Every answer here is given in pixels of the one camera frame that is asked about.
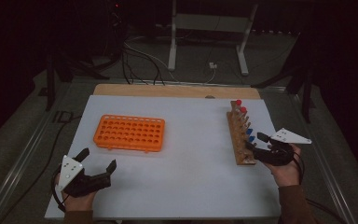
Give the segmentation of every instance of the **dark background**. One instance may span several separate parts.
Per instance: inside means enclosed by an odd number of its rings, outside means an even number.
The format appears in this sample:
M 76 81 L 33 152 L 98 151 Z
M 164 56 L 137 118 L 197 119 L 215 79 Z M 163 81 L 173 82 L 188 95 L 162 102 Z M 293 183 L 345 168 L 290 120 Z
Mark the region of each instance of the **dark background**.
M 106 3 L 91 2 L 100 6 Z M 178 10 L 199 10 L 199 3 L 194 2 L 198 1 L 183 0 Z M 204 13 L 242 13 L 225 9 L 230 5 L 227 1 L 209 2 Z M 89 3 L 79 1 L 78 10 Z M 120 3 L 120 7 L 120 17 L 145 35 L 156 34 L 156 23 L 168 25 L 171 21 L 170 1 L 130 0 Z M 106 21 L 98 6 L 84 8 L 89 12 L 83 11 L 81 16 L 88 21 Z M 73 1 L 0 1 L 0 127 L 34 89 L 32 78 L 46 69 L 48 47 L 74 42 L 74 49 L 83 47 L 75 54 L 100 52 L 98 37 L 87 36 L 92 43 L 76 38 L 88 33 L 79 28 L 76 16 Z M 324 101 L 358 160 L 358 1 L 265 1 L 257 10 L 253 28 L 259 34 L 301 33 L 285 68 L 310 56 L 313 83 L 321 88 Z M 110 47 L 115 49 L 114 38 Z

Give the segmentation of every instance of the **blue peg tip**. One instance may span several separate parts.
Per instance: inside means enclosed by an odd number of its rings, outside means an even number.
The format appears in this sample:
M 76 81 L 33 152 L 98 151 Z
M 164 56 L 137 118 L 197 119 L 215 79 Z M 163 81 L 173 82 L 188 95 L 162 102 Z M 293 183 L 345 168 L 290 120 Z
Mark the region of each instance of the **blue peg tip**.
M 252 131 L 253 131 L 253 129 L 248 129 L 248 130 L 246 131 L 246 134 L 251 134 Z

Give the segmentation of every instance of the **sleeve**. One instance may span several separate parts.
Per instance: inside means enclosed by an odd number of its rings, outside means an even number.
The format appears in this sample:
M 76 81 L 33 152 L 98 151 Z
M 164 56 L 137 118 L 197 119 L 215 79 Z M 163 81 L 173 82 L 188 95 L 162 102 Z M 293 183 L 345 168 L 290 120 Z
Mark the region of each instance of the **sleeve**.
M 282 220 L 284 224 L 320 223 L 313 216 L 301 186 L 295 185 L 288 187 L 280 187 L 278 188 L 278 190 L 280 195 Z
M 92 211 L 66 212 L 63 218 L 64 224 L 92 224 Z

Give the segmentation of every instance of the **orange test tube rack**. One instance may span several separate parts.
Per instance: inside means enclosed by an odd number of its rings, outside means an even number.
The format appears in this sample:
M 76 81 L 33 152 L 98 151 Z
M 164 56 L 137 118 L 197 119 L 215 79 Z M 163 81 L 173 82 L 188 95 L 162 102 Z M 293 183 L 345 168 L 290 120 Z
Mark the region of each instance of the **orange test tube rack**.
M 94 134 L 98 147 L 161 151 L 165 120 L 103 115 Z

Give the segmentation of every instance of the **wooden board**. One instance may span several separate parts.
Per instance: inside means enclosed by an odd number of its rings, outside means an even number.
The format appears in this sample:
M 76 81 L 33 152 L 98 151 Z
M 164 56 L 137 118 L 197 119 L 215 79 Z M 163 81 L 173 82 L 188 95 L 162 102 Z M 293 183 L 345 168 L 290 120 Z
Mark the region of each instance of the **wooden board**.
M 94 95 L 117 96 L 163 96 L 216 99 L 260 99 L 257 89 L 234 87 L 194 87 L 194 86 L 150 86 L 127 84 L 99 84 Z
M 241 142 L 241 133 L 238 133 L 234 129 L 234 125 L 231 119 L 232 112 L 227 112 L 227 122 L 229 133 L 231 135 L 232 148 L 234 149 L 235 161 L 237 165 L 255 165 L 256 160 L 254 154 L 247 148 L 239 147 L 238 143 Z

